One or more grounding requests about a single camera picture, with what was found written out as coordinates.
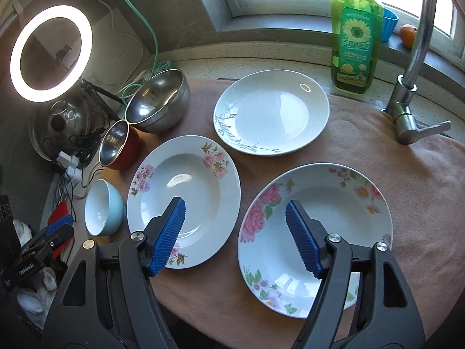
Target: white plate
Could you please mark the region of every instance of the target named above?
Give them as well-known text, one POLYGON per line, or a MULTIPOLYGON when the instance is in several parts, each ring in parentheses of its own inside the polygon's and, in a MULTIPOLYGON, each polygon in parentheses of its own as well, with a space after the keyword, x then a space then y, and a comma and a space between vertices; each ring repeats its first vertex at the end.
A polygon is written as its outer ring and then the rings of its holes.
MULTIPOLYGON (((361 173, 336 164, 309 164, 276 178, 248 208, 238 241, 239 266, 252 293, 267 307, 306 318, 320 280, 306 271, 285 222, 286 204, 301 202, 328 233, 350 244, 392 242, 389 208, 378 188, 361 173)), ((359 273, 350 275, 344 308, 357 298, 359 273)))
POLYGON ((270 70, 236 81, 213 112, 216 133, 230 147, 258 156, 288 154, 315 140, 329 118, 329 102, 314 80, 270 70))
POLYGON ((173 197, 185 201, 185 221, 167 268, 190 268, 219 251, 236 224, 240 182, 231 157, 213 140, 196 135, 155 148, 131 183, 129 230, 143 231, 173 197))

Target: red bowl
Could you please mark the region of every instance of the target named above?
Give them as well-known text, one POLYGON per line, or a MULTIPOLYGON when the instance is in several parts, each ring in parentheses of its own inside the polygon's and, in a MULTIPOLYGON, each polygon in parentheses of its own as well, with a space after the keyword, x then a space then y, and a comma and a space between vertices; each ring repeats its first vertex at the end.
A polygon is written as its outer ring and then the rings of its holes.
POLYGON ((142 141, 134 127, 119 120, 106 132, 99 148, 101 166, 125 171, 139 158, 142 141))

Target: blue silicone cup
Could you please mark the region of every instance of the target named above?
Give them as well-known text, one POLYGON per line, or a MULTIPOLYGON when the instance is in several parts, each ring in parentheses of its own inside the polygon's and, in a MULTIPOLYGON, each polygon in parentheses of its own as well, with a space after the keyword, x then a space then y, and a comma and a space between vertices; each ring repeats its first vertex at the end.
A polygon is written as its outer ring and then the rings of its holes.
POLYGON ((396 27, 399 17, 397 14, 392 13, 390 10, 384 8, 383 17, 383 33, 381 34, 381 42, 389 41, 394 29, 396 27))

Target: chrome faucet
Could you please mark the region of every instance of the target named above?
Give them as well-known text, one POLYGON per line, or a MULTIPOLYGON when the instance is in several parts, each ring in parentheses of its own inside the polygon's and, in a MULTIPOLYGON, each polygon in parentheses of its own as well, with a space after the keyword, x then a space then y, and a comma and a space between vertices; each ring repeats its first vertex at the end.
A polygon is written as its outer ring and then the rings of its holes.
POLYGON ((413 94, 417 91, 417 79, 431 40, 434 17, 436 15, 436 0, 423 0, 420 25, 417 38, 413 45, 410 64, 404 75, 397 77, 397 83, 384 112, 394 118, 396 124, 397 141, 409 145, 418 140, 450 130, 450 121, 434 126, 419 128, 417 120, 410 111, 409 104, 413 94))

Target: pink towel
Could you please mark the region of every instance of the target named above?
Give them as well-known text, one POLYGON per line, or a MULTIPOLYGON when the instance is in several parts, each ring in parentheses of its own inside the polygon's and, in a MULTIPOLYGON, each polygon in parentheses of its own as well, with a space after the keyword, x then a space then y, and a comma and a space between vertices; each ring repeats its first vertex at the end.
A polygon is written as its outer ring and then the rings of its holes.
MULTIPOLYGON (((245 285, 237 259, 239 228, 253 198, 275 177, 303 164, 332 162, 362 172, 386 198, 394 222, 392 250, 418 304, 425 335, 431 336, 465 287, 465 146, 439 135, 409 147, 400 145, 389 116, 331 96, 328 125, 313 143, 286 156, 250 156, 223 144, 213 128, 213 108, 231 83, 189 80, 189 84, 192 103, 181 123, 160 137, 142 133, 146 147, 137 164, 123 174, 103 173, 126 199, 145 156, 161 142, 186 134, 222 144, 238 168, 242 201, 229 240, 197 267, 160 272, 152 280, 157 299, 231 348, 290 348, 304 321, 268 309, 245 285)), ((113 239, 127 232, 126 227, 113 239)), ((352 313, 353 308, 344 312, 337 339, 347 335, 352 313)))

